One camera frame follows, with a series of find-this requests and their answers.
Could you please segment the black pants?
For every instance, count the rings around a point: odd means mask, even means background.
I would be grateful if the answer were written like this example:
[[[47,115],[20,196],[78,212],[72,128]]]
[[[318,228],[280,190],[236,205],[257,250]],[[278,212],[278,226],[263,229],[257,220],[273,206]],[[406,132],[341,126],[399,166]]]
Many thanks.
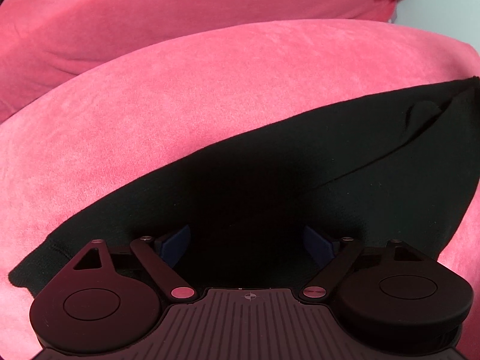
[[[37,295],[89,241],[176,233],[163,259],[212,287],[305,283],[344,236],[437,258],[479,184],[479,78],[339,102],[217,139],[56,228],[8,275]]]

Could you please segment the pink far bed cover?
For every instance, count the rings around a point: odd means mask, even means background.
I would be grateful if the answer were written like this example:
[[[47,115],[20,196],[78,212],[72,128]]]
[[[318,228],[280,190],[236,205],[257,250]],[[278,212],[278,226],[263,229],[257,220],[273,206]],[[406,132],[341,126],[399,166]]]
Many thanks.
[[[3,0],[1,118],[134,50],[273,20],[387,21],[397,0]]]

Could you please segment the pink bed sheet near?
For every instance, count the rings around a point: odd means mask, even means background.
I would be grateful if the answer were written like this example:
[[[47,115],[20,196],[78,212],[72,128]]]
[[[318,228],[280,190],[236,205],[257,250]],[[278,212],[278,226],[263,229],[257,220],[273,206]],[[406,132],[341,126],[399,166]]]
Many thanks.
[[[479,54],[395,24],[304,19],[161,42],[85,72],[1,126],[1,355],[40,350],[10,271],[66,219],[195,150],[335,102],[479,74]]]

